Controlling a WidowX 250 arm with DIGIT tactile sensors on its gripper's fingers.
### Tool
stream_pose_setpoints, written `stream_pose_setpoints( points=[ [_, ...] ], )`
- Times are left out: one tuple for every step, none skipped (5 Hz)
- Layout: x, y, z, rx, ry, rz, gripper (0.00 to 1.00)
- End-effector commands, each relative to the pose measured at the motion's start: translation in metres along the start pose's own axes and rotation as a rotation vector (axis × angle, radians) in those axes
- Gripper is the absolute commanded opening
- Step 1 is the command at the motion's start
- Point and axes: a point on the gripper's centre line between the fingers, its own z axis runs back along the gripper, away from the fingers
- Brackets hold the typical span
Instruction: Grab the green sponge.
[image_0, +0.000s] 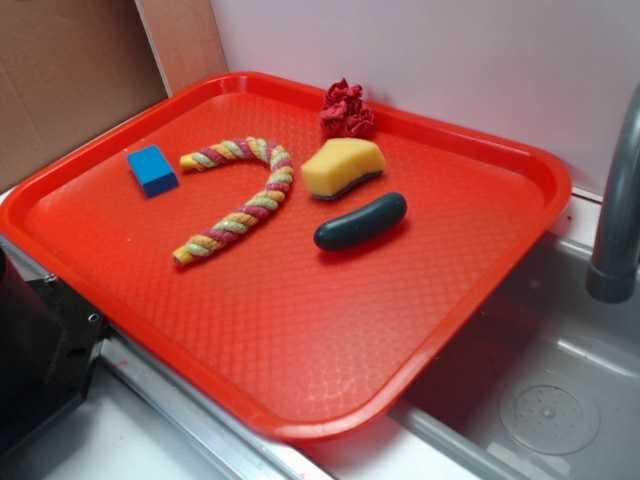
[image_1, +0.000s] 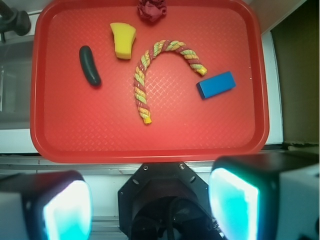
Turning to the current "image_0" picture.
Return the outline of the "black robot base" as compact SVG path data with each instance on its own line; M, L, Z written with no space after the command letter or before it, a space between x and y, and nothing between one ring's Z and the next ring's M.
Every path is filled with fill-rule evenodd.
M104 317L63 280L24 279L1 254L1 456L87 396Z

